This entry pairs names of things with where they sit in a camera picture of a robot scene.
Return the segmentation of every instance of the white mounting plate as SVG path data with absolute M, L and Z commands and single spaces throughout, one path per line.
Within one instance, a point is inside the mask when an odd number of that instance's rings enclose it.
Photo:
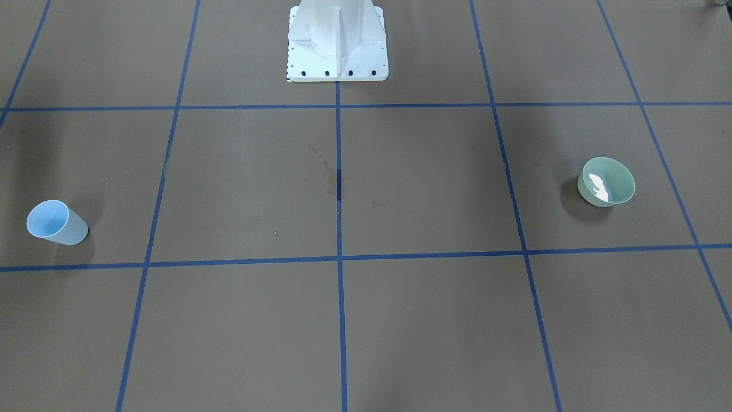
M 290 9 L 290 27 L 295 20 L 299 6 Z M 376 15 L 384 28 L 384 11 L 374 6 Z M 389 60 L 386 57 L 386 43 L 364 43 L 345 56 L 343 73 L 337 73 L 334 57 L 319 53 L 314 45 L 288 42 L 287 81 L 380 81 L 389 77 Z

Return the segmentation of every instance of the light green bowl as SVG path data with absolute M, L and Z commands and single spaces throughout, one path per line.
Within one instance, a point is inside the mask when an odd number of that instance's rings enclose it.
M 635 179 L 622 163 L 611 158 L 594 158 L 585 163 L 577 180 L 582 197 L 599 207 L 627 202 L 635 193 Z

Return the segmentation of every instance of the grid square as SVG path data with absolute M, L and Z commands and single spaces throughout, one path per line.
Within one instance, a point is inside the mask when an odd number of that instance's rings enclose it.
M 732 174 L 730 108 L 646 110 L 699 241 L 732 242 L 732 187 L 725 182 Z
M 139 269 L 0 273 L 0 408 L 113 411 Z
M 170 111 L 8 114 L 0 129 L 0 265 L 141 262 Z M 34 238 L 33 207 L 66 202 L 89 225 L 77 246 Z
M 691 244 L 692 238 L 638 107 L 500 108 L 529 249 Z M 584 163 L 623 163 L 635 195 L 595 207 L 577 189 Z
M 485 75 L 467 1 L 377 0 L 389 79 L 344 82 L 344 103 L 484 103 Z
M 55 1 L 14 107 L 175 104 L 193 1 Z
M 350 411 L 555 410 L 521 257 L 344 266 Z
M 203 1 L 183 103 L 333 104 L 333 83 L 287 82 L 290 8 L 297 0 Z
M 336 254 L 335 113 L 182 111 L 153 260 Z
M 602 3 L 643 101 L 732 100 L 730 18 L 712 3 Z
M 0 107 L 10 96 L 44 7 L 43 0 L 0 3 Z
M 732 309 L 732 249 L 705 250 L 704 256 L 727 305 Z
M 333 262 L 151 269 L 124 409 L 340 410 L 337 285 Z
M 489 108 L 341 117 L 345 253 L 520 249 Z
M 475 8 L 497 102 L 635 101 L 594 1 Z
M 732 409 L 732 334 L 696 251 L 531 261 L 566 412 Z

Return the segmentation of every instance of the gray floor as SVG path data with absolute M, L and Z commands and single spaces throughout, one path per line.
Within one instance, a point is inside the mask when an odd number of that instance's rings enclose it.
M 0 410 L 732 410 L 712 3 L 378 0 L 335 85 L 293 0 L 0 1 Z

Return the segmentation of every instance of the light blue plastic cup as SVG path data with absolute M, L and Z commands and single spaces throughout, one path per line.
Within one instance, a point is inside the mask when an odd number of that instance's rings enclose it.
M 611 158 L 594 158 L 585 163 L 577 180 L 580 194 L 598 207 L 625 203 L 635 194 L 635 179 L 622 163 Z
M 75 245 L 89 233 L 89 226 L 60 200 L 39 203 L 28 214 L 26 227 L 36 238 L 62 245 Z

